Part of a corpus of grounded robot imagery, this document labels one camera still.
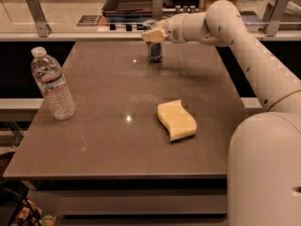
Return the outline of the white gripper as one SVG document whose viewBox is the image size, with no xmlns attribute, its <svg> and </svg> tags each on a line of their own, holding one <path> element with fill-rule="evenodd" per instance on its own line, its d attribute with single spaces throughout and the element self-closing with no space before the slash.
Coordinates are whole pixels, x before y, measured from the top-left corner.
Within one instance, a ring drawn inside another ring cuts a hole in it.
<svg viewBox="0 0 301 226">
<path fill-rule="evenodd" d="M 183 22 L 186 16 L 186 13 L 182 13 L 176 14 L 168 19 L 155 21 L 151 26 L 153 29 L 142 33 L 143 41 L 161 43 L 168 37 L 173 43 L 185 43 Z"/>
</svg>

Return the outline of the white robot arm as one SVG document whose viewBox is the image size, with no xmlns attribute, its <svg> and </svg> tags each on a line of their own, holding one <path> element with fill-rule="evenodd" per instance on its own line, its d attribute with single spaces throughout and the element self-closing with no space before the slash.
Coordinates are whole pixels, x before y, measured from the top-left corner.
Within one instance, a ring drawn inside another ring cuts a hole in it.
<svg viewBox="0 0 301 226">
<path fill-rule="evenodd" d="M 259 108 L 230 140 L 228 226 L 301 226 L 301 80 L 248 31 L 226 0 L 159 21 L 142 38 L 230 48 Z"/>
</svg>

